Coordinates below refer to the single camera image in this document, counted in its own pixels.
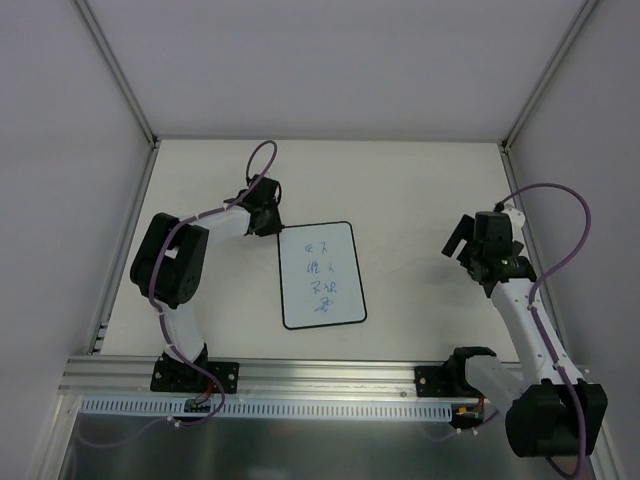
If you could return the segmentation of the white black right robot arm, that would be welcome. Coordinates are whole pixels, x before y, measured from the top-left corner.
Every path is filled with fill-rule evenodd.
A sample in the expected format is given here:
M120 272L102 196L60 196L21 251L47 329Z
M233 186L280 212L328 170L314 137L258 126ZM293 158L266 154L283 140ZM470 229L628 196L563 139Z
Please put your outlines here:
M522 249L503 212L460 219L442 253L459 262L500 314L521 374L508 371L490 348L474 346L455 348L440 378L456 395L478 393L495 405L518 457L586 457L595 448L608 399L570 360Z

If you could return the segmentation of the white whiteboard black frame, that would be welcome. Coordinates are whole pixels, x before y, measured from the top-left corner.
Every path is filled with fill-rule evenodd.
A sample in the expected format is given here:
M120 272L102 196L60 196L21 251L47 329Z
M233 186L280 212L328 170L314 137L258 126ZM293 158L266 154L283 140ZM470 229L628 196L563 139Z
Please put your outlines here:
M305 330L359 324L367 307L352 225L294 225L277 238L283 326Z

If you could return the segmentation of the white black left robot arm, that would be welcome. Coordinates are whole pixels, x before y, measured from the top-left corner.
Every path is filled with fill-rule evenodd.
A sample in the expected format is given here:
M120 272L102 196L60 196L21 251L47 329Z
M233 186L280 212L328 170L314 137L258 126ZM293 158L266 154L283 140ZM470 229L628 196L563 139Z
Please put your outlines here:
M130 279L164 320L169 337L156 361L151 389L195 392L208 383L208 351L195 320L193 297L210 247L247 235L276 235L283 229L278 181L259 175L234 199L193 220L154 215L130 268Z

